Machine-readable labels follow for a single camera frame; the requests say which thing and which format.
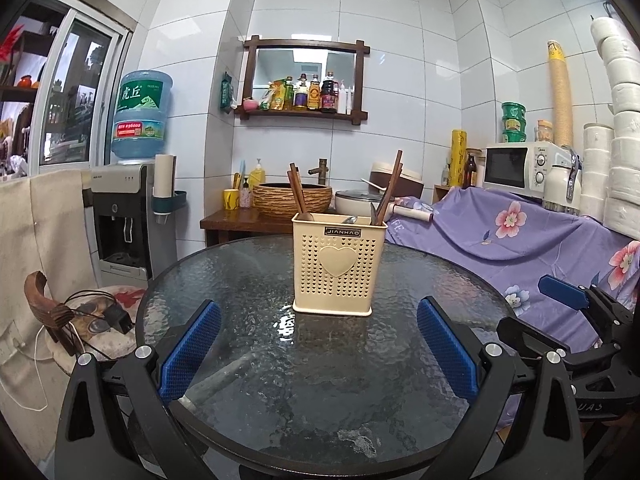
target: toilet paper roll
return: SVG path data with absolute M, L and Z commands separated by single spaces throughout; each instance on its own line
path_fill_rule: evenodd
M 640 85 L 622 83 L 611 87 L 613 113 L 635 111 L 640 112 Z
M 156 155 L 154 196 L 170 198 L 174 195 L 175 155 Z
M 622 36 L 628 40 L 631 39 L 626 27 L 618 20 L 605 16 L 603 18 L 596 18 L 591 22 L 591 37 L 598 52 L 600 52 L 602 42 L 611 36 Z
M 609 174 L 611 164 L 611 152 L 606 150 L 584 150 L 582 158 L 582 170 L 586 173 Z
M 613 117 L 616 137 L 640 139 L 640 112 L 620 112 Z
M 611 168 L 608 196 L 640 205 L 640 171 Z
M 592 173 L 591 171 L 586 171 L 582 174 L 582 195 L 589 195 L 604 200 L 607 197 L 608 183 L 608 173 Z
M 640 139 L 633 137 L 613 139 L 611 141 L 611 167 L 640 170 Z
M 584 125 L 584 149 L 610 152 L 613 128 L 606 124 L 587 123 Z
M 604 198 L 597 198 L 583 193 L 580 196 L 580 216 L 590 216 L 602 223 L 605 200 Z
M 634 240 L 640 240 L 640 206 L 617 198 L 607 198 L 603 225 Z
M 640 50 L 636 44 L 623 36 L 611 36 L 602 42 L 600 47 L 602 60 L 608 65 L 614 59 L 629 57 L 640 62 Z
M 628 57 L 614 59 L 607 64 L 607 76 L 611 88 L 620 83 L 640 84 L 640 62 Z

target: round glass table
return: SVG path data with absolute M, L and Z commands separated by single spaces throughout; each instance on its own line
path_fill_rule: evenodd
M 176 263 L 143 298 L 137 343 L 156 344 L 204 300 L 222 328 L 174 416 L 270 474 L 392 478 L 428 465 L 467 409 L 416 324 L 434 296 L 483 341 L 512 316 L 467 270 L 385 244 L 369 317 L 295 313 L 291 237 L 247 238 Z

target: utensil holder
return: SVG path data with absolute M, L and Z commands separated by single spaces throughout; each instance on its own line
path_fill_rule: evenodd
M 314 214 L 314 222 L 293 217 L 293 309 L 313 314 L 369 316 L 386 224 L 358 217 Z

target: faucet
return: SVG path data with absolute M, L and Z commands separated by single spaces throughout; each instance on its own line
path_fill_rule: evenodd
M 321 158 L 318 161 L 318 167 L 309 170 L 309 175 L 318 174 L 318 184 L 320 186 L 326 186 L 326 174 L 329 172 L 329 168 L 326 165 L 326 159 Z

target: pink flower print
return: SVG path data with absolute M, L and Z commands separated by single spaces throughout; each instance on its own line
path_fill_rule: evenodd
M 640 247 L 640 242 L 634 240 L 628 246 L 620 249 L 609 260 L 609 265 L 615 267 L 607 278 L 611 290 L 618 288 L 624 281 L 625 274 L 634 260 L 634 254 L 636 254 L 638 247 Z
M 504 238 L 505 236 L 513 238 L 526 221 L 527 214 L 520 211 L 520 202 L 514 200 L 507 211 L 501 211 L 495 217 L 495 224 L 498 226 L 495 235 L 498 238 Z

